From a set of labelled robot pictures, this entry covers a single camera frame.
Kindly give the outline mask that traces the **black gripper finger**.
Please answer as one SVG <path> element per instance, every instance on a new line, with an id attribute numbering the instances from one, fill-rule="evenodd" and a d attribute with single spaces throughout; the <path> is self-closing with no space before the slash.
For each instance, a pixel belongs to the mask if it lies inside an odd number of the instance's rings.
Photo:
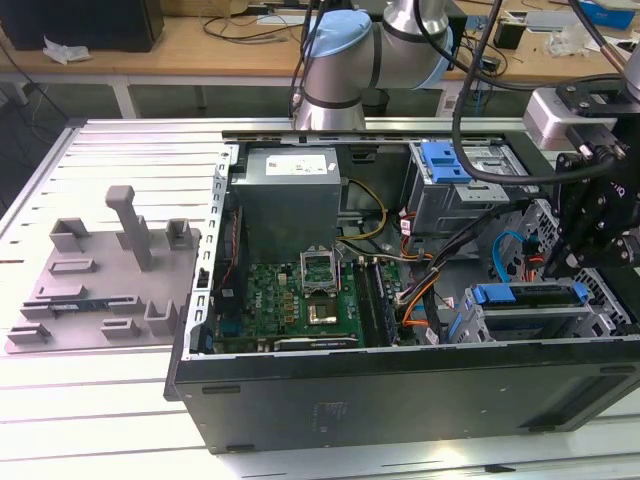
<path id="1" fill-rule="evenodd" d="M 633 200 L 557 199 L 554 277 L 633 264 Z"/>
<path id="2" fill-rule="evenodd" d="M 574 275 L 585 268 L 605 268 L 604 215 L 608 206 L 606 172 L 554 187 L 556 242 L 548 252 L 544 275 Z"/>

